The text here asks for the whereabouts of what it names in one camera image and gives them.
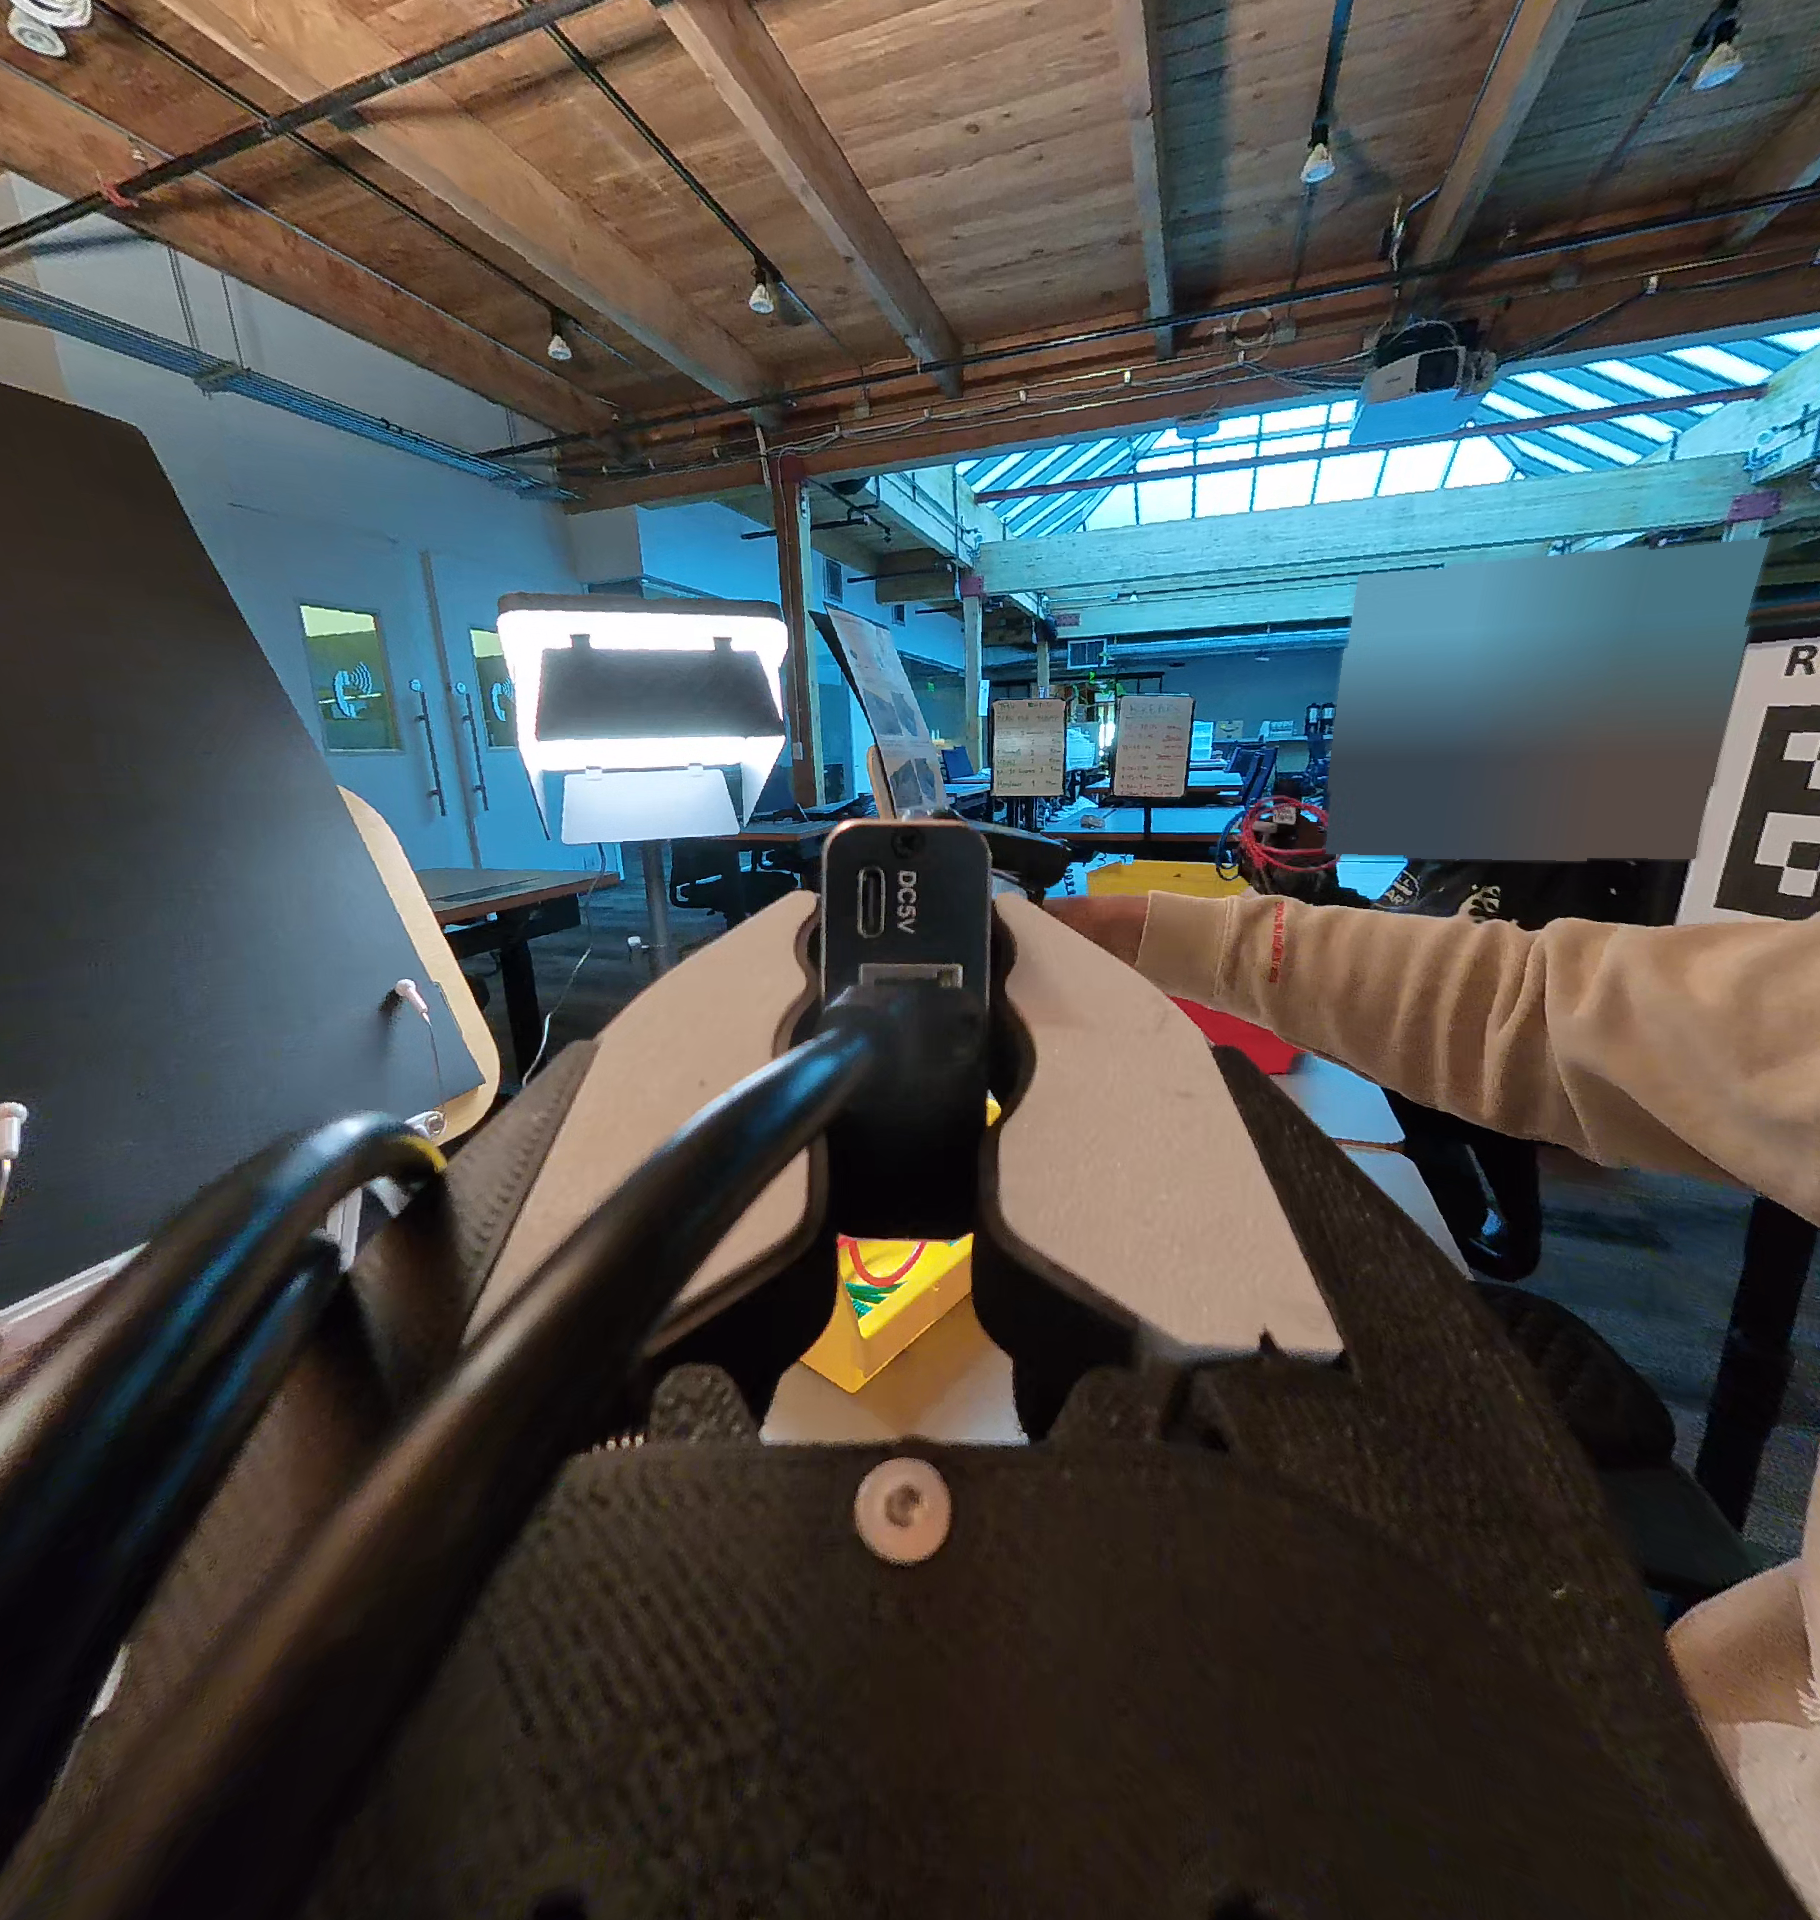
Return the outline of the person's right forearm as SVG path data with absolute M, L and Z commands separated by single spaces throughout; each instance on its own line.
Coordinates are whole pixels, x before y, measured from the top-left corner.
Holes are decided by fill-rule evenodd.
M 1820 1229 L 1820 913 L 1526 931 L 1154 896 L 1136 966 L 1427 1110 Z

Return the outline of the black backdrop board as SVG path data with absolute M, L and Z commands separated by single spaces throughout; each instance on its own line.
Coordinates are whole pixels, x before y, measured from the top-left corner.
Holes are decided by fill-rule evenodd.
M 487 1112 L 418 924 L 150 441 L 0 385 L 0 1327 L 288 1134 Z

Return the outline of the yellow plastic bin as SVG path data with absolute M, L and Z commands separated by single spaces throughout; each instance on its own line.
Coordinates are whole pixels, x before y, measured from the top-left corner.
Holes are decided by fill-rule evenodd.
M 840 1238 L 827 1329 L 802 1366 L 856 1395 L 971 1295 L 974 1238 Z
M 1152 893 L 1170 893 L 1195 900 L 1228 900 L 1251 892 L 1251 886 L 1234 870 L 1218 870 L 1208 858 L 1167 859 L 1167 858 L 1110 858 L 1091 861 L 1085 870 L 1085 893 L 1092 900 L 1107 897 L 1148 897 Z

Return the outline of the wooden office desk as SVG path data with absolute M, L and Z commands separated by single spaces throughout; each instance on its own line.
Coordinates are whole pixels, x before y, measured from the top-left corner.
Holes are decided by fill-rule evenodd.
M 500 962 L 515 1065 L 527 1078 L 544 1050 L 545 1018 L 534 943 L 584 923 L 582 900 L 618 887 L 607 873 L 418 868 L 418 883 L 458 958 Z

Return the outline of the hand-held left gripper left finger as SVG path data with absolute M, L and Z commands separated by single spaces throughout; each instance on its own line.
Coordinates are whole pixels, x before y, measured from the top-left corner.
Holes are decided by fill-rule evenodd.
M 810 993 L 813 909 L 790 893 L 682 962 L 594 1047 L 574 1047 L 465 1153 L 515 1174 L 510 1226 L 485 1266 L 468 1356 L 510 1334 L 585 1331 L 565 1298 L 607 1266 L 607 1311 L 634 1354 L 660 1356 L 739 1304 L 783 1329 L 783 1366 L 827 1329 L 837 1294 L 811 1101 L 827 1065 L 786 1052 Z

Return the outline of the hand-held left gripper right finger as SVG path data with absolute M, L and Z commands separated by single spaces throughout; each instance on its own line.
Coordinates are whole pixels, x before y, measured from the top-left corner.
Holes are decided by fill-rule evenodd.
M 977 1318 L 1014 1362 L 1335 1361 L 1344 1345 L 1210 1045 L 1133 966 L 995 900 L 1028 1070 L 989 1144 Z

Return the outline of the whiteboard with notes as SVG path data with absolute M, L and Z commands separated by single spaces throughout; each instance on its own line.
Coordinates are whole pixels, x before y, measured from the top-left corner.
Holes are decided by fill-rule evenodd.
M 1191 696 L 1127 694 L 1115 702 L 1110 792 L 1113 803 L 1177 803 L 1190 791 Z
M 1068 705 L 1059 699 L 993 702 L 993 794 L 1059 802 L 1068 778 Z

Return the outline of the person's right hand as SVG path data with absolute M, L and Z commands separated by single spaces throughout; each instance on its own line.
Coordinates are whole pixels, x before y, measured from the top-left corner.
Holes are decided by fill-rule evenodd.
M 1127 966 L 1136 966 L 1149 919 L 1149 896 L 1083 896 L 1043 900 L 1043 910 L 1059 924 L 1080 934 L 1092 945 Z

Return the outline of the display poster board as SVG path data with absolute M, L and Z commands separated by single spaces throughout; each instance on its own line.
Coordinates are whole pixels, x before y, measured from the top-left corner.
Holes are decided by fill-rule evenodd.
M 868 778 L 882 817 L 938 817 L 949 812 L 941 752 L 891 635 L 845 610 L 811 615 L 843 669 L 873 734 Z

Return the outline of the black ethernet splitter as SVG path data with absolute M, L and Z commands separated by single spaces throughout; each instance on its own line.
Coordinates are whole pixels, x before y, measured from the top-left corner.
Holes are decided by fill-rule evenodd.
M 850 822 L 823 856 L 820 1035 L 865 1071 L 827 1131 L 828 1220 L 854 1240 L 971 1232 L 991 1128 L 993 865 L 949 820 Z

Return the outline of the studio light panel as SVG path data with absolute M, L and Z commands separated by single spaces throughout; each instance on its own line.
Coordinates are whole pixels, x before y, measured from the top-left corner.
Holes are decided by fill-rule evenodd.
M 495 633 L 519 752 L 561 843 L 744 826 L 786 745 L 776 604 L 510 593 Z

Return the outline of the ceiling projector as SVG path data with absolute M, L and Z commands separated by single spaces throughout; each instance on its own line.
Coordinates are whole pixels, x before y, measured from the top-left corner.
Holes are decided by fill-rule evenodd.
M 1386 332 L 1359 388 L 1350 446 L 1439 441 L 1469 423 L 1495 385 L 1479 321 L 1423 319 Z

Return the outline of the red plastic bin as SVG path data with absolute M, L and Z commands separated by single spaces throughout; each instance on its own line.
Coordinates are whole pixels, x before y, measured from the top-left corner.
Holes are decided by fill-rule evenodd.
M 1303 1048 L 1283 1042 L 1258 1023 L 1225 1014 L 1186 997 L 1170 997 L 1170 1001 L 1215 1050 L 1238 1052 L 1264 1075 L 1287 1075 L 1304 1054 Z

